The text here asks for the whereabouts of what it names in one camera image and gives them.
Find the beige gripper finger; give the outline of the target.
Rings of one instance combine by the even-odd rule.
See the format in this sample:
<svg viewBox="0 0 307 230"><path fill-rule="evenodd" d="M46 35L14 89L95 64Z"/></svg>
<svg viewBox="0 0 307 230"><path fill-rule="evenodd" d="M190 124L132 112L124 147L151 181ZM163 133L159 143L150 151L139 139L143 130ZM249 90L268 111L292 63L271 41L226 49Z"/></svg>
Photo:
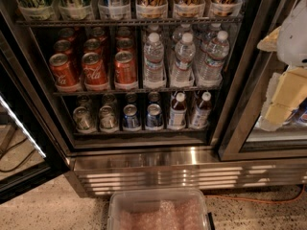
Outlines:
<svg viewBox="0 0 307 230"><path fill-rule="evenodd" d="M281 27L275 28L265 38L261 39L257 44L257 48L265 52L276 52L277 51L277 39L279 36Z"/></svg>

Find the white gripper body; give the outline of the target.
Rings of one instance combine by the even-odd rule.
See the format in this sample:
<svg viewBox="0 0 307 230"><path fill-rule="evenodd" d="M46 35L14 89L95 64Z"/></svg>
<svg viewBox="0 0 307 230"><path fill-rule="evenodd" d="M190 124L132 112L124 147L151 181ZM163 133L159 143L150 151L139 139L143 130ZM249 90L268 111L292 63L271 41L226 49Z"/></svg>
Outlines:
<svg viewBox="0 0 307 230"><path fill-rule="evenodd" d="M276 131L306 98L306 67L289 66L282 74L274 73L269 81L257 127L265 131Z"/></svg>

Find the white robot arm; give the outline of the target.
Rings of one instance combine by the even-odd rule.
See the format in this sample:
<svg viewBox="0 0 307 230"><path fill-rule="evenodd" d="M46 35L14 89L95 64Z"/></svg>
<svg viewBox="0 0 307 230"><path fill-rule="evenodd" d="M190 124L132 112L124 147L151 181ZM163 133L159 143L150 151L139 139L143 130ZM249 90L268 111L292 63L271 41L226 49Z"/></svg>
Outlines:
<svg viewBox="0 0 307 230"><path fill-rule="evenodd" d="M272 74L258 119L262 130L276 131L307 98L307 0L300 0L257 48L276 52L277 59L288 66L284 73Z"/></svg>

